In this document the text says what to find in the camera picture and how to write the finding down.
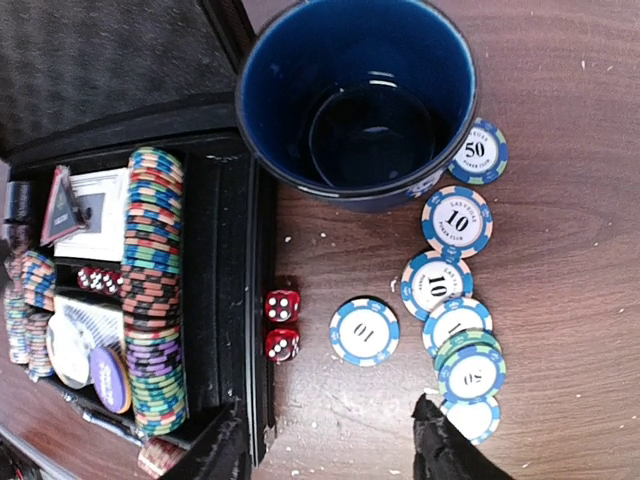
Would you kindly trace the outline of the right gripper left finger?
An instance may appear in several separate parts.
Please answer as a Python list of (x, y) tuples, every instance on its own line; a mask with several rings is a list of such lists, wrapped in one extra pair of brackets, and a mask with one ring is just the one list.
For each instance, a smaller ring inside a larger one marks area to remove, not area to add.
[(242, 403), (225, 406), (162, 480), (250, 478), (248, 427)]

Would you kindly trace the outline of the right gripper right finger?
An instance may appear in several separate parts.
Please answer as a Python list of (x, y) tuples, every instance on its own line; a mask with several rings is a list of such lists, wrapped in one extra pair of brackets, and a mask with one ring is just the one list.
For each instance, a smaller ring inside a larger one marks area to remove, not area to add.
[(422, 394), (412, 414), (416, 480), (512, 480)]

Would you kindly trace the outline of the brown poker chip roll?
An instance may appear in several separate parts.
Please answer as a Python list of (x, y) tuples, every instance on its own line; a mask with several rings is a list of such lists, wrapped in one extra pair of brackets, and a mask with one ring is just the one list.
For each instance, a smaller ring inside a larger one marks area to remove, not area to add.
[(138, 467), (153, 479), (159, 479), (171, 470), (186, 451), (161, 438), (149, 439), (138, 454)]

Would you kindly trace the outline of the clear round dealer button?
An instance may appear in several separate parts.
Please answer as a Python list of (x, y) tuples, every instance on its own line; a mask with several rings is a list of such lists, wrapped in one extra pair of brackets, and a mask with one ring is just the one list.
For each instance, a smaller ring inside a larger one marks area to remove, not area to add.
[(95, 342), (82, 323), (55, 313), (47, 325), (46, 348), (54, 372), (66, 386), (78, 390), (93, 383), (89, 357)]

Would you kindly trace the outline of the black poker case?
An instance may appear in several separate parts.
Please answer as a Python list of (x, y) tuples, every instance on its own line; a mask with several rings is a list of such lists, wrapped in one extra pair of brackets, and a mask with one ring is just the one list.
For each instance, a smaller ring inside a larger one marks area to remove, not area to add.
[(247, 479), (272, 429), (262, 303), (274, 181), (241, 137), (239, 68), (255, 37), (239, 1), (5, 1), (1, 157), (36, 190), (54, 169), (131, 160), (123, 219), (139, 319), (176, 320), (182, 473)]

